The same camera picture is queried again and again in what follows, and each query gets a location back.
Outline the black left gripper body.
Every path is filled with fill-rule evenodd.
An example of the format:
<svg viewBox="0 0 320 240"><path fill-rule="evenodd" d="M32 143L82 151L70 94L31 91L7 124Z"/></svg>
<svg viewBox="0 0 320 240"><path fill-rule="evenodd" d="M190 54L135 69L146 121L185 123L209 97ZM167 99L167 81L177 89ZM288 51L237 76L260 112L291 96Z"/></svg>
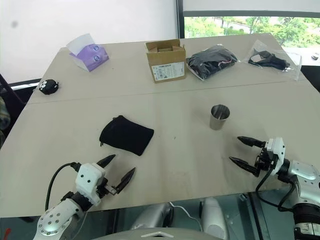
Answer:
<svg viewBox="0 0 320 240"><path fill-rule="evenodd" d="M103 178L101 180L101 182L97 185L96 187L96 193L98 195L98 197L100 199L102 199L104 196L111 194L111 195L115 195L115 191L114 189L108 186L108 179L107 178Z"/></svg>

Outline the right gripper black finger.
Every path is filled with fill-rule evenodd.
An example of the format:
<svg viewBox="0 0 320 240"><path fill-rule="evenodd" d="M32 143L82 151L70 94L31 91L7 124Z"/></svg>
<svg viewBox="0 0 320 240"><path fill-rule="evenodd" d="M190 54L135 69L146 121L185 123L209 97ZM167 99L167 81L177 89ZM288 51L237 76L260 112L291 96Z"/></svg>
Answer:
<svg viewBox="0 0 320 240"><path fill-rule="evenodd" d="M258 147L258 148L264 148L266 145L265 141L260 141L258 139L255 139L253 137L248 136L238 136L237 139L241 141L243 144L249 146L249 147Z"/></svg>
<svg viewBox="0 0 320 240"><path fill-rule="evenodd" d="M237 158L237 157L232 157L230 156L229 159L236 164L238 167L240 167L241 169L251 173L252 175L254 175L255 177L258 177L260 174L260 170L258 170L255 166L249 165L248 162Z"/></svg>

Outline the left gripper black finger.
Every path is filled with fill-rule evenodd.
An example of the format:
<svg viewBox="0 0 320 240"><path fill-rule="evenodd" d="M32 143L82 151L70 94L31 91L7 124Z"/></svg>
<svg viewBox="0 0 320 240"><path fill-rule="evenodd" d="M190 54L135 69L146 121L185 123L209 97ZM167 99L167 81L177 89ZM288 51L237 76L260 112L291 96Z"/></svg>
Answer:
<svg viewBox="0 0 320 240"><path fill-rule="evenodd" d="M115 156L115 154L108 155L107 157L99 160L96 164L101 168L105 168L115 158Z"/></svg>
<svg viewBox="0 0 320 240"><path fill-rule="evenodd" d="M121 179L117 186L112 186L112 195L119 194L131 181L133 175L135 174L136 168L134 167L128 171Z"/></svg>

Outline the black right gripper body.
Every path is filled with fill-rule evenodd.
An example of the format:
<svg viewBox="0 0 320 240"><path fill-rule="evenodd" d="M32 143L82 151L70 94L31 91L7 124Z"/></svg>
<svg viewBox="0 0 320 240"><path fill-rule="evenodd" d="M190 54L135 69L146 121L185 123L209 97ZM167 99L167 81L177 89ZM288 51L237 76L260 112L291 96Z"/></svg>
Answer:
<svg viewBox="0 0 320 240"><path fill-rule="evenodd" d="M261 152L256 157L254 166L258 171L268 171L273 165L274 153L272 150L267 149L267 145L267 141L262 142Z"/></svg>

